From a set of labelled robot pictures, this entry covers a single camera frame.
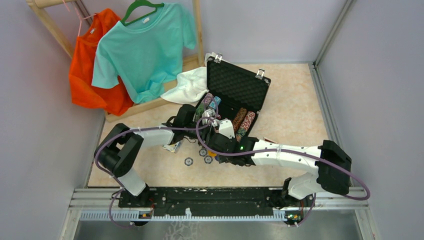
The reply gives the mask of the black poker set case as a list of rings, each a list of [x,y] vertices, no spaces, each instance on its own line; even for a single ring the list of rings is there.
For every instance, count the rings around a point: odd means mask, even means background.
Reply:
[[[197,139],[205,143],[205,134],[218,133],[222,120],[235,118],[240,108],[252,111],[256,116],[244,137],[249,137],[265,102],[271,80],[264,76],[264,70],[252,72],[226,62],[220,54],[206,59],[207,93],[221,98],[214,121],[203,124],[202,116],[195,122]]]

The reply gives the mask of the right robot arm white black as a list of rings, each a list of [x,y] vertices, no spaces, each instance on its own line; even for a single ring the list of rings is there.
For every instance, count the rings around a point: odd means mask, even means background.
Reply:
[[[295,206],[313,193],[326,191],[343,196],[349,193],[352,159],[332,140],[324,140],[316,146],[292,146],[256,137],[244,136],[237,140],[213,133],[205,144],[225,163],[304,171],[303,175],[289,177],[284,182],[281,199],[287,206]]]

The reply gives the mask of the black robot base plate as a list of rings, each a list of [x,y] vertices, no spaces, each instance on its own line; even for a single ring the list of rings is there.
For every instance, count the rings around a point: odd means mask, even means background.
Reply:
[[[150,187],[139,196],[123,191],[120,208],[153,209],[156,217],[270,217],[286,207],[309,207],[313,196],[290,196],[281,187]]]

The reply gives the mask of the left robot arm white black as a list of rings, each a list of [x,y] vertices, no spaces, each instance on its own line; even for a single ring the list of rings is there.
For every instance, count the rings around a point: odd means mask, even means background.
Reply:
[[[185,137],[192,138],[196,124],[196,108],[184,104],[176,116],[156,127],[130,128],[116,124],[94,152],[95,165],[113,177],[130,193],[130,200],[138,207],[149,203],[149,186],[133,168],[139,151],[153,146],[172,145]]]

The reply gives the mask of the red black triangular card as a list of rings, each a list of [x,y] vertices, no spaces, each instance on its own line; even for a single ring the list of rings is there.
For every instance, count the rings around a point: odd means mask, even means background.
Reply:
[[[263,140],[266,141],[266,142],[272,143],[272,144],[276,144],[277,143],[275,140],[272,140],[272,139],[270,139],[268,137],[263,137]]]

